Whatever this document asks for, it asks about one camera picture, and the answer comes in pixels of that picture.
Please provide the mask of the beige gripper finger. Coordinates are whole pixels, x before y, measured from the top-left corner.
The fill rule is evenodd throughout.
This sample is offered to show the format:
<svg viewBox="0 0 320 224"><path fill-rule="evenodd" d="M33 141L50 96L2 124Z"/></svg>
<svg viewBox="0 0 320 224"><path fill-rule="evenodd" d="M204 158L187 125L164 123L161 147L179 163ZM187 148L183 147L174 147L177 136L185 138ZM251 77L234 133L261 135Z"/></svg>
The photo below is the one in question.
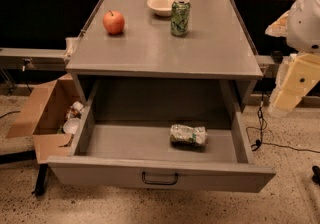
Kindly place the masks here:
<svg viewBox="0 0 320 224"><path fill-rule="evenodd" d="M279 66L276 87L269 99L269 114L273 117L286 116L319 81L319 54L299 53L285 60Z"/></svg>
<svg viewBox="0 0 320 224"><path fill-rule="evenodd" d="M289 12L283 13L276 21L269 25L265 34L272 37L287 37L287 20Z"/></svg>

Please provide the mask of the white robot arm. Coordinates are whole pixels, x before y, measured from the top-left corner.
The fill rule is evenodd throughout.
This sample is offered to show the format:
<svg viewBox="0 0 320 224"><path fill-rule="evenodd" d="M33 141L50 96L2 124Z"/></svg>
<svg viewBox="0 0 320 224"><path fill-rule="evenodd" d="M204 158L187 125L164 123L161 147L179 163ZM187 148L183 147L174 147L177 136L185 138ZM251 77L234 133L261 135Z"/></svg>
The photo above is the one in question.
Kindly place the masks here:
<svg viewBox="0 0 320 224"><path fill-rule="evenodd" d="M290 113L320 81L320 0L296 0L267 27L265 33L285 37L297 55L283 61L268 112L274 117Z"/></svg>

